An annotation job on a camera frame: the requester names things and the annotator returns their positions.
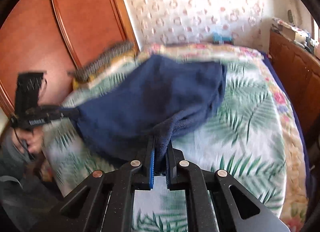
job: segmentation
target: patterned wall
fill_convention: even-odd
[[[235,44],[261,48],[263,0],[125,0],[139,46],[210,40],[213,32]]]

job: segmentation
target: human hand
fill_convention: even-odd
[[[25,140],[28,144],[28,151],[32,154],[40,153],[42,149],[42,141],[43,141],[43,131],[42,126],[35,127],[33,132],[25,131],[20,128],[16,128],[16,133],[19,139]],[[14,130],[12,130],[12,142],[16,146],[16,148],[24,153],[25,150],[22,145],[19,143]]]

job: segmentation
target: wardrobe door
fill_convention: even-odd
[[[106,47],[126,39],[113,0],[52,0],[74,62],[83,66]]]
[[[0,29],[0,103],[13,112],[17,74],[46,70],[40,103],[58,104],[72,90],[75,66],[60,34],[51,0],[20,0]]]

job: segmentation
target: blue cloth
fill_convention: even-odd
[[[154,54],[116,89],[78,106],[73,125],[91,150],[124,161],[133,160],[154,135],[157,171],[171,137],[195,130],[216,113],[226,72],[217,62],[180,64]]]
[[[290,98],[289,98],[287,92],[285,91],[285,89],[284,89],[284,87],[283,87],[278,75],[276,74],[275,70],[273,69],[273,67],[272,67],[272,65],[270,63],[267,54],[264,53],[264,52],[260,52],[260,53],[264,57],[264,60],[263,60],[264,64],[270,70],[270,73],[272,74],[272,76],[275,79],[276,83],[278,84],[279,88],[286,94],[287,98],[290,100]],[[306,165],[306,190],[307,190],[307,196],[310,197],[311,196],[311,184],[310,184],[310,168],[309,168],[308,152],[307,152],[307,148],[306,148],[306,143],[305,143],[304,138],[303,138],[301,125],[300,125],[297,113],[293,108],[292,103],[291,103],[291,107],[292,107],[292,111],[293,111],[294,121],[296,122],[298,131],[299,131],[299,135],[300,135],[300,138],[301,138],[301,142],[302,142],[302,145],[303,145],[304,162],[305,162],[305,165]]]

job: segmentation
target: silver screw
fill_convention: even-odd
[[[187,166],[189,166],[189,162],[186,161],[186,160],[180,161],[179,164],[180,164],[182,167],[187,167]]]
[[[137,167],[137,166],[139,166],[141,163],[140,163],[140,161],[139,160],[133,160],[132,162],[131,162],[131,166],[134,166],[134,167]]]
[[[226,177],[227,176],[227,171],[225,171],[225,170],[219,170],[218,171],[218,175],[220,176],[220,177]]]
[[[92,173],[92,176],[93,176],[94,178],[99,178],[99,177],[102,176],[102,171],[96,170],[96,171],[94,171],[94,172]]]

